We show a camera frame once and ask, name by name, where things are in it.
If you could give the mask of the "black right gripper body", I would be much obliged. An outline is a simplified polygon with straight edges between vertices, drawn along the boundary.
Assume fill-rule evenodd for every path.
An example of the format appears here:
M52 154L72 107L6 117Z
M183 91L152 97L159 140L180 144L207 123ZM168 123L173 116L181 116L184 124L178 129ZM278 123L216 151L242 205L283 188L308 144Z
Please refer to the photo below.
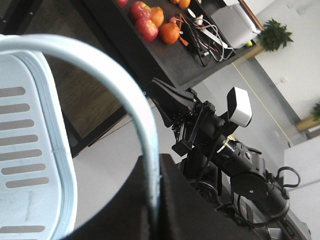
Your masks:
M192 149L197 149L207 157L219 138L219 130L228 122L228 113L217 115L212 103L201 102L191 88L186 91L193 95L194 108L172 126L175 144L171 148L181 157Z

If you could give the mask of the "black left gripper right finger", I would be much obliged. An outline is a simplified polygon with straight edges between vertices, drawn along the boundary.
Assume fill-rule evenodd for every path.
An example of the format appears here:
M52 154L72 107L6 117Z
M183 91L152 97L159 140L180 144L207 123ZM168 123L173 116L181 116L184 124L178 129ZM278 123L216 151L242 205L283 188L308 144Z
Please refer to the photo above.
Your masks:
M258 240L248 227L216 212L182 175L172 157L159 156L160 240Z

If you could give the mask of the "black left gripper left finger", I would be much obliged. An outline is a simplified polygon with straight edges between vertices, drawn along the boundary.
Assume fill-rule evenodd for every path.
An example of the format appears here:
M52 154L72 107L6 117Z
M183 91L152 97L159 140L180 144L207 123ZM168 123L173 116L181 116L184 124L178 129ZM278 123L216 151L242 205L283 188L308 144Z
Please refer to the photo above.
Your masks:
M64 237L65 240L153 240L154 227L146 200L143 156L128 178L96 215Z

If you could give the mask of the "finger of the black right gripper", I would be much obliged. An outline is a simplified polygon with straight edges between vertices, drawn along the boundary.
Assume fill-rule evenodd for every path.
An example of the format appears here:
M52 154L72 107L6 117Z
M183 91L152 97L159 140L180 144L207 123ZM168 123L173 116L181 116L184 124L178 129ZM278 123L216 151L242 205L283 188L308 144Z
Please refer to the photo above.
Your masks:
M155 102L154 104L157 107L163 123L167 128L176 124L180 120L180 109L175 103L160 104Z
M192 93L177 89L155 77L151 81L151 99L167 118L191 113L194 108Z

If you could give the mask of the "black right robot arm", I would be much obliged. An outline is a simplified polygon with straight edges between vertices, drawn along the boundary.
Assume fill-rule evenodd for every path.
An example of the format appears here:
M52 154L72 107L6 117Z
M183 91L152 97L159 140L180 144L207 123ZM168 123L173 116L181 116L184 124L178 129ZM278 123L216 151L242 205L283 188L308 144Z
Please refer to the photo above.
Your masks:
M230 138L237 127L247 127L252 120L246 90L233 87L228 92L227 111L222 115L216 114L212 103L202 102L193 89L183 91L157 78L148 84L147 93L164 125L174 132L172 149L194 164L204 159L194 173L196 181L214 164L229 176L232 190L266 217L279 220L287 214L289 196L278 178L266 170L261 153Z

